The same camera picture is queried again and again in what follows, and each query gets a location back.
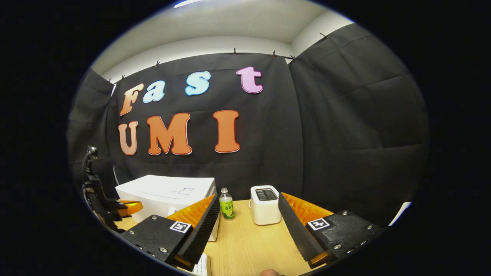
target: wooden table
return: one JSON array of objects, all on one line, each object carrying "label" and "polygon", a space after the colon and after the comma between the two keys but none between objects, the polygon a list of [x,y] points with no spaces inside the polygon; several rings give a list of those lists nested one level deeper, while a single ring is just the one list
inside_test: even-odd
[{"label": "wooden table", "polygon": [[[297,276],[313,270],[300,255],[283,219],[277,224],[256,225],[249,200],[234,201],[234,211],[232,221],[220,214],[217,240],[208,242],[204,250],[213,276],[259,276],[271,268],[281,275]],[[116,225],[127,230],[136,222],[125,218]]]}]

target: hand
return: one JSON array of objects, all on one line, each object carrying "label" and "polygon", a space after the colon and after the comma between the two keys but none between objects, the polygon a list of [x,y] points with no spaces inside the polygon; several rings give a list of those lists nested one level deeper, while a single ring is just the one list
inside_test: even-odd
[{"label": "hand", "polygon": [[259,276],[279,276],[279,273],[276,272],[274,269],[267,269],[261,272]]}]

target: orange letter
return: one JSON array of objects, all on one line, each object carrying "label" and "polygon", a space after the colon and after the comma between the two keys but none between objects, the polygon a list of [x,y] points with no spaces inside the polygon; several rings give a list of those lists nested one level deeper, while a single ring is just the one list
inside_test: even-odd
[{"label": "orange letter", "polygon": [[134,104],[136,102],[136,98],[138,97],[138,91],[141,91],[142,89],[143,89],[143,84],[140,83],[139,85],[124,92],[124,103],[123,103],[123,109],[119,113],[120,116],[123,116],[124,114],[131,111],[131,109],[133,108],[131,104]]},{"label": "orange letter", "polygon": [[148,153],[159,155],[163,147],[165,154],[169,153],[170,143],[174,139],[172,153],[175,155],[189,154],[192,149],[188,145],[188,121],[191,115],[188,113],[177,113],[169,124],[169,129],[165,128],[160,116],[152,116],[147,119],[150,126],[150,148]]},{"label": "orange letter", "polygon": [[121,150],[123,150],[126,155],[133,155],[136,152],[136,127],[138,126],[138,122],[133,121],[129,123],[130,132],[131,132],[131,146],[128,147],[126,143],[126,124],[120,124],[118,126],[119,129],[119,144],[121,145]]},{"label": "orange letter", "polygon": [[217,111],[213,118],[218,121],[218,144],[215,151],[220,153],[236,152],[241,147],[235,142],[235,119],[239,113],[233,110]]}]

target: black curtain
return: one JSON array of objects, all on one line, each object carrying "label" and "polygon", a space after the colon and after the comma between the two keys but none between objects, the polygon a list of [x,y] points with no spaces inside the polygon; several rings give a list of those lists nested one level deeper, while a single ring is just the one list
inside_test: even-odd
[{"label": "black curtain", "polygon": [[[245,92],[236,72],[252,66],[261,72],[255,78],[263,90]],[[191,73],[211,74],[209,88],[201,95],[185,93]],[[165,81],[164,96],[144,103],[147,87]],[[120,116],[124,93],[140,83],[132,110]],[[300,113],[289,68],[283,58],[262,54],[213,54],[187,57],[144,69],[116,83],[109,105],[108,141],[110,155],[119,183],[147,174],[178,177],[214,177],[217,189],[227,187],[236,200],[250,198],[250,187],[273,185],[279,191],[300,196],[302,188],[302,135]],[[235,110],[236,141],[240,150],[217,153],[218,125],[213,114]],[[162,152],[150,155],[150,132],[147,119],[160,116],[166,127],[180,112],[191,115],[187,125],[189,155]],[[137,150],[125,155],[120,147],[118,125],[137,121]],[[127,144],[131,145],[129,128]]]},{"label": "black curtain", "polygon": [[81,192],[83,158],[87,146],[95,146],[98,159],[93,162],[93,171],[103,183],[106,196],[116,197],[116,181],[111,168],[108,141],[106,139],[106,116],[114,85],[89,70],[75,94],[68,118],[68,158],[76,188]]},{"label": "black curtain", "polygon": [[428,130],[411,73],[357,24],[290,63],[303,135],[302,198],[380,226],[422,181]]}]

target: plastic bottle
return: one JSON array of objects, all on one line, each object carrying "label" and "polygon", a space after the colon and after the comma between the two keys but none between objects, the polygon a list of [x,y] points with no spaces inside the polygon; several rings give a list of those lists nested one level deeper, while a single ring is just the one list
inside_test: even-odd
[{"label": "plastic bottle", "polygon": [[219,200],[223,217],[228,221],[233,220],[235,218],[234,201],[228,193],[227,188],[221,188],[221,195]]}]

